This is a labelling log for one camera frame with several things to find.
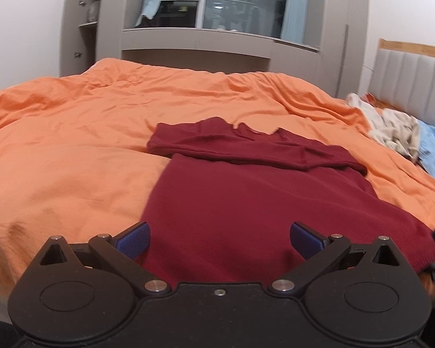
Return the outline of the light blue garment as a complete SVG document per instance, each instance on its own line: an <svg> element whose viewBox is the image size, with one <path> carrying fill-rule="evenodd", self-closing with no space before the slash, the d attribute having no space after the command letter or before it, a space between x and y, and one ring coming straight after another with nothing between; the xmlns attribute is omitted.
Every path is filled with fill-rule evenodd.
<svg viewBox="0 0 435 348"><path fill-rule="evenodd" d="M435 127L419 120L420 144L418 159L424 170L435 179Z"/></svg>

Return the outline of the grey built-in cabinet unit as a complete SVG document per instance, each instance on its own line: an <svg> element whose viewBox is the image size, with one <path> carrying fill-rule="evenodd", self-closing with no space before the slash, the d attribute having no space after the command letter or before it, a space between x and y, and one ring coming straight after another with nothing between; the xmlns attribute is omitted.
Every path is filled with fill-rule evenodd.
<svg viewBox="0 0 435 348"><path fill-rule="evenodd" d="M369 0L309 0L320 22L306 22L305 44L197 28L136 28L141 0L65 0L60 42L63 76L113 57L208 72L281 72L333 97L359 89Z"/></svg>

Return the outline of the light blue curtain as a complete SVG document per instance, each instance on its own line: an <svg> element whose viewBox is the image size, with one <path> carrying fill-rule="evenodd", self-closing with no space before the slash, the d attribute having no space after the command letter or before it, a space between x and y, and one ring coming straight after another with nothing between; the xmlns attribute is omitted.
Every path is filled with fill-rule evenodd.
<svg viewBox="0 0 435 348"><path fill-rule="evenodd" d="M308 0L286 0L280 38L303 44Z"/></svg>

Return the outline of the beige crumpled garment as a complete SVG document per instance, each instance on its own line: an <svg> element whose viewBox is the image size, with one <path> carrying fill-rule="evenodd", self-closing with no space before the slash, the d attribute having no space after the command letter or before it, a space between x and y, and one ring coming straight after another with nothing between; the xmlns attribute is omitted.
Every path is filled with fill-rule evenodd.
<svg viewBox="0 0 435 348"><path fill-rule="evenodd" d="M415 117L390 108L379 112L356 93L349 93L346 102L362 112L370 126L368 135L372 140L392 149L413 164L417 163L421 134Z"/></svg>

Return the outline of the grey padded headboard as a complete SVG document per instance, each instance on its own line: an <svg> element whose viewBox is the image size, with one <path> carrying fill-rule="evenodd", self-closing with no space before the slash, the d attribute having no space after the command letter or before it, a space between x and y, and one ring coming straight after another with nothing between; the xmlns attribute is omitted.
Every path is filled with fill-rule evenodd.
<svg viewBox="0 0 435 348"><path fill-rule="evenodd" d="M435 126L435 46L381 39L368 94Z"/></svg>

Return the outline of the orange duvet cover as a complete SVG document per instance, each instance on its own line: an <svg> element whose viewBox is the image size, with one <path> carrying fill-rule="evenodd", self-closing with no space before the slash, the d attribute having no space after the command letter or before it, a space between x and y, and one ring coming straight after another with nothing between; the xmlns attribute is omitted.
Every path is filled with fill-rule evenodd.
<svg viewBox="0 0 435 348"><path fill-rule="evenodd" d="M435 179L371 140L359 110L315 85L108 58L0 90L0 301L49 236L82 242L139 219L167 164L146 152L157 124L215 116L344 147L380 199L435 229Z"/></svg>

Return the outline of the dark red sweater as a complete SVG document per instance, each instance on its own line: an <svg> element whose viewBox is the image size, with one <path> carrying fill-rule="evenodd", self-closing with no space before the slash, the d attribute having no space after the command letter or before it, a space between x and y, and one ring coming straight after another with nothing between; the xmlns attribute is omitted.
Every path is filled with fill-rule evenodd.
<svg viewBox="0 0 435 348"><path fill-rule="evenodd" d="M143 266L171 284L268 284L302 262L294 222L355 244L389 236L416 271L435 262L432 231L380 200L342 147L211 118L161 123L147 150L168 164L142 215L151 230Z"/></svg>

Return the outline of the dark window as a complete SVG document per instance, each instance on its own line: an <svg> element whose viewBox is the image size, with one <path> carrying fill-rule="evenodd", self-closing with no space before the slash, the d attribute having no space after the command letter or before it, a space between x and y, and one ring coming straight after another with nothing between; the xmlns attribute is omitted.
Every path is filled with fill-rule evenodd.
<svg viewBox="0 0 435 348"><path fill-rule="evenodd" d="M279 38L286 0L143 0L136 28L199 28Z"/></svg>

